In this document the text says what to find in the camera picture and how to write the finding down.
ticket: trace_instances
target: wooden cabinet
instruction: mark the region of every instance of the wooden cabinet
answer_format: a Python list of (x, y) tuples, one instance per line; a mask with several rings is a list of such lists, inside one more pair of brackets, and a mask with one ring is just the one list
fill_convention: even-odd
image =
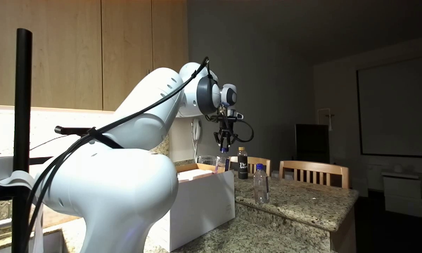
[(32, 32), (32, 105), (101, 108), (99, 0), (0, 0), (0, 104), (14, 104), (17, 28)]
[(187, 60), (186, 0), (0, 0), (0, 104), (17, 28), (32, 32), (35, 106), (115, 109), (151, 70)]

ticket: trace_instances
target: wooden chair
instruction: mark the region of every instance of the wooden chair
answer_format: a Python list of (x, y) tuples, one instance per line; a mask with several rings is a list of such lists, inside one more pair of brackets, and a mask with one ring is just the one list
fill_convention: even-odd
[(297, 181), (349, 188), (349, 168), (343, 165), (305, 160), (280, 160), (280, 178), (284, 178), (287, 171), (291, 171), (293, 178)]
[[(231, 163), (238, 163), (238, 156), (229, 156)], [(270, 158), (248, 156), (249, 174), (255, 172), (256, 163), (262, 163), (266, 167), (266, 174), (270, 177)]]

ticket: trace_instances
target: whiteboard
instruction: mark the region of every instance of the whiteboard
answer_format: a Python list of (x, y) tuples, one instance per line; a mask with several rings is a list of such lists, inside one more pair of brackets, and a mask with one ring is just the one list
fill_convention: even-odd
[(357, 70), (363, 154), (422, 157), (422, 57)]

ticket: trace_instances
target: ceiling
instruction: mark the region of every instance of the ceiling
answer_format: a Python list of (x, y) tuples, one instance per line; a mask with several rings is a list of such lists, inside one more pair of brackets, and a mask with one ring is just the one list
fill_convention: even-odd
[(422, 36), (422, 0), (220, 1), (314, 63)]

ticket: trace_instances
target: black pole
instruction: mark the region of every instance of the black pole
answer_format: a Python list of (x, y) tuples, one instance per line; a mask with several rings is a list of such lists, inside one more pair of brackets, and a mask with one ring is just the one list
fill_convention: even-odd
[[(32, 33), (17, 29), (16, 104), (14, 104), (14, 164), (13, 170), (30, 170), (30, 111), (31, 111)], [(13, 253), (25, 253), (28, 240), (30, 189), (18, 187), (13, 196)]]

